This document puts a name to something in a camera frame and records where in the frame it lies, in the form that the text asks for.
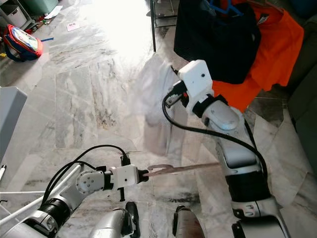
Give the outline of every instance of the pile of clothes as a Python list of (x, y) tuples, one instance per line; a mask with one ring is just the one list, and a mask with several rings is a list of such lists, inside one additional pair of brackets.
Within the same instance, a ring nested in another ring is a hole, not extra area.
[(174, 51), (205, 60), (215, 96), (244, 111), (261, 89), (286, 86), (304, 37), (283, 9), (248, 0), (181, 0)]

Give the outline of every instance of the white paper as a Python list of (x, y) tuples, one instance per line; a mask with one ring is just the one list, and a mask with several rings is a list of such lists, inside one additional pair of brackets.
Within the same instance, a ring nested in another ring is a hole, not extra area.
[(74, 21), (74, 22), (68, 23), (66, 27), (67, 27), (67, 31), (72, 31), (72, 30), (76, 30), (80, 28), (80, 25), (76, 21)]
[(51, 19), (52, 17), (55, 17), (59, 14), (60, 10), (63, 8), (63, 6), (56, 6), (53, 11), (49, 13), (44, 19)]

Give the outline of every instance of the blue object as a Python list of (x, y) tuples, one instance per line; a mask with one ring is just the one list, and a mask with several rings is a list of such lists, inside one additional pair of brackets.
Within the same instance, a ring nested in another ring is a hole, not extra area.
[(44, 40), (41, 40), (41, 41), (43, 42), (43, 41), (51, 41), (51, 40), (54, 40), (54, 37), (52, 37), (52, 38), (47, 38), (47, 39), (44, 39)]
[(317, 0), (290, 0), (296, 13), (303, 18), (317, 14)]
[(238, 14), (239, 16), (243, 16), (243, 13), (240, 12), (234, 5), (232, 5), (231, 0), (227, 0), (228, 1), (228, 7), (226, 10), (217, 7), (215, 5), (213, 5), (213, 0), (210, 1), (209, 5), (211, 8), (215, 9), (216, 11), (219, 11), (223, 14), (228, 14), (230, 10), (233, 10), (236, 14)]

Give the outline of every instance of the orange shirt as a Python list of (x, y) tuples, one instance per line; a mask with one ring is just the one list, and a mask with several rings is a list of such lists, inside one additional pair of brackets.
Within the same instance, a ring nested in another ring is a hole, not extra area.
[[(233, 4), (241, 2), (245, 0), (232, 1)], [(221, 94), (230, 106), (242, 112), (261, 89), (269, 91), (276, 83), (287, 85), (304, 37), (303, 28), (287, 11), (281, 13), (273, 7), (251, 6), (257, 20), (262, 13), (269, 14), (269, 17), (259, 24), (262, 37), (250, 72), (242, 84), (214, 81), (212, 86), (215, 96)]]

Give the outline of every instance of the marble floor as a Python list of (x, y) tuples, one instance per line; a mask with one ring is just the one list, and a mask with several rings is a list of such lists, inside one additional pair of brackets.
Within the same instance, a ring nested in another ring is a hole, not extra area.
[[(159, 156), (144, 147), (144, 117), (130, 112), (129, 92), (145, 62), (153, 55), (146, 0), (62, 0), (60, 14), (35, 32), (44, 53), (35, 61), (2, 65), (0, 79), (28, 94), (2, 163), (8, 168), (2, 191), (44, 190), (53, 174), (85, 149), (115, 144), (131, 162), (145, 169), (153, 164), (192, 165), (216, 161), (214, 140), (185, 132), (179, 156)], [(76, 21), (81, 28), (67, 32)], [(173, 52), (175, 27), (156, 29), (159, 55), (180, 68), (186, 61)], [(293, 238), (317, 234), (317, 185), (287, 111), (287, 95), (261, 92), (245, 117), (259, 151), (267, 161), (269, 187)], [(189, 117), (188, 124), (200, 125)], [(94, 165), (119, 166), (112, 149), (91, 151)], [(219, 167), (154, 177), (126, 188), (137, 202), (142, 237), (172, 237), (172, 215), (178, 205), (198, 216), (206, 237), (233, 237), (230, 195)], [(1, 196), (10, 212), (37, 198)], [(94, 224), (114, 207), (118, 192), (88, 197), (58, 233), (60, 238), (85, 238)], [(5, 213), (0, 210), (0, 217)], [(0, 227), (0, 235), (15, 221)]]

